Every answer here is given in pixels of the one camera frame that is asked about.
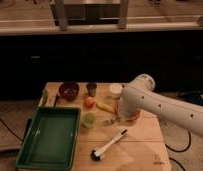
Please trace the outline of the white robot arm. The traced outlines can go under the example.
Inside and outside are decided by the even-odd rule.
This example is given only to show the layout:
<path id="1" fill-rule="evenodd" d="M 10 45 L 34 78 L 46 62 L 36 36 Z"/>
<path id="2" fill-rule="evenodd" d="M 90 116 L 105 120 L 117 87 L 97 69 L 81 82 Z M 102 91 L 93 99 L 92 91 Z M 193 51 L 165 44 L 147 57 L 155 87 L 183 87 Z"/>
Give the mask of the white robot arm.
<path id="1" fill-rule="evenodd" d="M 148 74 L 126 83 L 118 101 L 119 116 L 129 120 L 143 109 L 203 137 L 203 106 L 159 95 L 154 89 L 155 81 Z"/>

